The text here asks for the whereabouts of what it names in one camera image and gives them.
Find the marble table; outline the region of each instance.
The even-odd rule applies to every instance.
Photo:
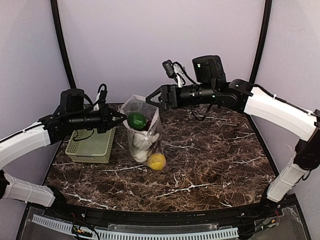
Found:
[[[201,115],[206,106],[195,108]],[[73,163],[64,142],[45,184],[68,203],[138,212],[186,212],[259,201],[274,172],[246,116],[212,107],[199,122],[189,108],[160,111],[167,172],[134,161],[127,130],[116,128],[109,164]]]

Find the green basket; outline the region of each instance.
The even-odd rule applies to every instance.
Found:
[[[109,163],[112,143],[114,141],[116,128],[106,133],[94,134],[86,140],[74,141],[90,136],[92,130],[77,130],[72,133],[65,154],[75,163],[107,164]]]

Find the white wall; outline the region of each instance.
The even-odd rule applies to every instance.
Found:
[[[49,0],[0,3],[0,139],[51,114],[68,88]],[[11,175],[41,184],[57,145],[8,165]],[[15,239],[25,203],[0,200],[0,240]]]
[[[301,107],[320,109],[320,1],[273,1],[257,83]],[[255,119],[279,170],[293,156],[298,138]],[[294,188],[312,239],[320,239],[320,169]]]
[[[263,11],[262,0],[60,1],[78,87],[94,98],[105,82],[113,103],[173,84],[167,59],[194,77],[193,58],[220,55],[229,80],[248,79]]]

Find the clear plastic bag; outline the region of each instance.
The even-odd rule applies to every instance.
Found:
[[[138,112],[143,114],[148,122],[150,121],[149,127],[143,130],[131,128],[127,120],[123,122],[127,128],[129,150],[134,160],[156,171],[167,169],[162,146],[162,124],[159,109],[147,104],[145,97],[133,95],[122,105],[120,112],[127,116]]]

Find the lemon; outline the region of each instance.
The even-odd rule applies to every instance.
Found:
[[[147,160],[147,165],[149,166],[149,168],[155,171],[164,169],[164,167],[166,166],[165,155],[161,153],[152,154]]]

